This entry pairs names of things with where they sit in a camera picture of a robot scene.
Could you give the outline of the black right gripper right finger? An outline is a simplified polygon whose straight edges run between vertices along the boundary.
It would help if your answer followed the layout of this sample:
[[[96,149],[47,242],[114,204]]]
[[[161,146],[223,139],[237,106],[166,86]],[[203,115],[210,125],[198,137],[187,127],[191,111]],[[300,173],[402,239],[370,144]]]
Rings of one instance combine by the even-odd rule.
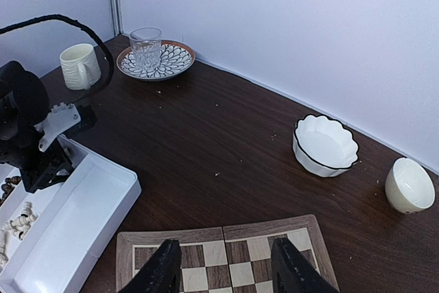
[[[274,293],[338,292],[287,238],[276,238],[273,241],[271,267]]]

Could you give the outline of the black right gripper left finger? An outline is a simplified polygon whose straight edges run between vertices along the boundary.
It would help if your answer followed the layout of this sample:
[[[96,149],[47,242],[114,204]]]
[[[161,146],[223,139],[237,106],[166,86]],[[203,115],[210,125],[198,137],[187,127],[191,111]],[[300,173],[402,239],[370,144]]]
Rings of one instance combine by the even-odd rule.
[[[166,239],[119,292],[179,292],[182,253],[178,240]]]

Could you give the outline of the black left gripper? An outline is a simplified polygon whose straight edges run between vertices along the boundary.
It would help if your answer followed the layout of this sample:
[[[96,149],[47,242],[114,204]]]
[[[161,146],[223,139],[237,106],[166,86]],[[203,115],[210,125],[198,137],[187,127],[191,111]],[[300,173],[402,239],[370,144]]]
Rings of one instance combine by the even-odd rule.
[[[49,114],[49,96],[40,79],[17,61],[1,67],[1,163],[20,170],[26,192],[63,183],[73,166],[59,142],[39,150],[43,133],[35,125]]]

